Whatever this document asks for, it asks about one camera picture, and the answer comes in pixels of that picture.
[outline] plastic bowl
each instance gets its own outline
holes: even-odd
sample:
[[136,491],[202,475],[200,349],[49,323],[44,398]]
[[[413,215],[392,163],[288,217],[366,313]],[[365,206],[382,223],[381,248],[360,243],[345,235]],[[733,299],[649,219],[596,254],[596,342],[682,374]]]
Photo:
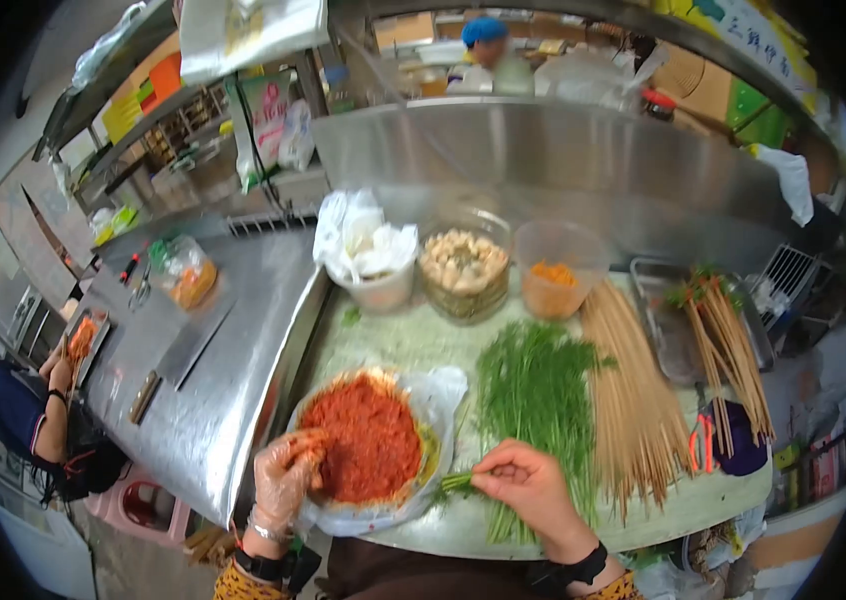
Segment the plastic bowl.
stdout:
[[[523,304],[538,319],[569,319],[609,273],[609,255],[600,238],[577,224],[530,221],[516,230],[515,240]],[[566,265],[575,283],[555,283],[535,275],[534,265],[541,261]]]
[[[510,262],[513,259],[513,230],[510,225],[486,210],[472,207],[443,207],[429,221],[420,225],[419,262],[426,254],[426,242],[437,234],[446,234],[450,230],[469,232],[477,237],[485,237],[503,250]],[[444,317],[457,325],[467,326],[479,323],[496,312],[507,299],[510,291],[510,266],[496,276],[485,289],[474,294],[456,294],[447,290],[441,282],[430,279],[420,269],[423,279],[423,291],[429,303]]]
[[327,274],[333,283],[349,292],[359,308],[366,312],[384,313],[405,305],[413,295],[416,265],[416,260],[410,260],[402,269],[382,279],[359,283],[339,280],[329,269]]

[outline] pink stool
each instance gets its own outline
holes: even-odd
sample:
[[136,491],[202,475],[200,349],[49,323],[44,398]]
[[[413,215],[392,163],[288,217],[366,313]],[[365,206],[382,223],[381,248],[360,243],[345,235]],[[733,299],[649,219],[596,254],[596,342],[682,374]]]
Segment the pink stool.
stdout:
[[153,483],[153,479],[141,466],[133,464],[125,479],[117,481],[104,493],[91,493],[83,500],[83,504],[91,515],[123,533],[173,548],[180,546],[186,539],[190,507],[173,498],[169,525],[167,527],[164,523],[161,527],[153,505],[153,500],[161,490],[163,487]]

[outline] blue hair cap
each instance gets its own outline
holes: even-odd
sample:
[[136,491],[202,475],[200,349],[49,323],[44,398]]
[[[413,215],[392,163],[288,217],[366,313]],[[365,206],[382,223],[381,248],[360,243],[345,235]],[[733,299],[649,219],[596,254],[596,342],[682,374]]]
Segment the blue hair cap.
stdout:
[[463,26],[460,38],[467,46],[477,42],[493,42],[510,34],[503,21],[492,16],[478,16]]

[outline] navy shirt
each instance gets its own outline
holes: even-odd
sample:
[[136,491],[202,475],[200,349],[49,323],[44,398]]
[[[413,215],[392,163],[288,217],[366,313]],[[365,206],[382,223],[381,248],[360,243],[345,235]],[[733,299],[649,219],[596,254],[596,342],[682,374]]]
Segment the navy shirt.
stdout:
[[48,384],[38,374],[14,373],[0,367],[0,423],[22,447],[29,449],[30,454],[33,454],[36,435],[47,417],[48,396]]

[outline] red chili paste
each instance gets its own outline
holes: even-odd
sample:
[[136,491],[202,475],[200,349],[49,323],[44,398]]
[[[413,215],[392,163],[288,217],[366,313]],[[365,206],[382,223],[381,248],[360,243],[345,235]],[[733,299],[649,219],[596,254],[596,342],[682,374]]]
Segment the red chili paste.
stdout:
[[300,422],[302,429],[311,427],[330,437],[320,468],[330,498],[353,503],[389,498],[417,476],[420,439],[410,408],[366,375],[312,402]]

